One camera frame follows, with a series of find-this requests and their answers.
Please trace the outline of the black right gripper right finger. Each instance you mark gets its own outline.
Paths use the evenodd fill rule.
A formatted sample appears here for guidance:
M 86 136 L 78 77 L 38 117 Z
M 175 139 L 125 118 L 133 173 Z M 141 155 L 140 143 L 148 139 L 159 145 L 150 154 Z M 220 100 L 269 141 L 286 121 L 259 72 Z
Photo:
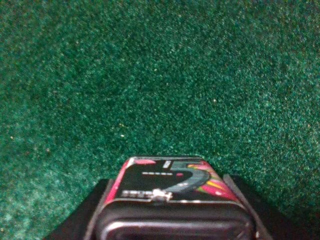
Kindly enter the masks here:
M 252 215 L 256 240 L 296 240 L 298 228 L 263 199 L 237 175 L 224 174 L 223 180 Z

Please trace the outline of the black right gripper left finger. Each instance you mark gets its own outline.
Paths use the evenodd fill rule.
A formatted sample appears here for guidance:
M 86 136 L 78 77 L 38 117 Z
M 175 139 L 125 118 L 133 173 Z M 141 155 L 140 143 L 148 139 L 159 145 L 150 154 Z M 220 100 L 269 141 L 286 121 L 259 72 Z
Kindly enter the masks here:
M 101 179 L 82 203 L 49 234 L 49 239 L 95 240 L 96 222 L 113 184 L 113 179 Z

